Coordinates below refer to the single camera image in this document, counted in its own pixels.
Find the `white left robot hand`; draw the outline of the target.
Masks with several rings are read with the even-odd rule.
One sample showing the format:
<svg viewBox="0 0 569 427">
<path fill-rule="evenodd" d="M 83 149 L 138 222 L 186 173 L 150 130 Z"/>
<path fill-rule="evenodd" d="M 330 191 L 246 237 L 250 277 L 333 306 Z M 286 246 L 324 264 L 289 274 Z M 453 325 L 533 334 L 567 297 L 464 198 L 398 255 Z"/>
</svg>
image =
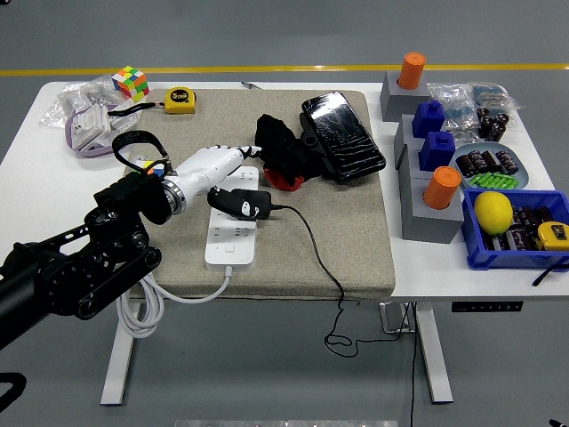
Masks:
<svg viewBox="0 0 569 427">
<path fill-rule="evenodd" d="M 173 172 L 165 174 L 162 185 L 172 215 L 185 212 L 198 195 L 206 194 L 237 170 L 248 157 L 258 157 L 257 146 L 202 148 Z"/>
</svg>

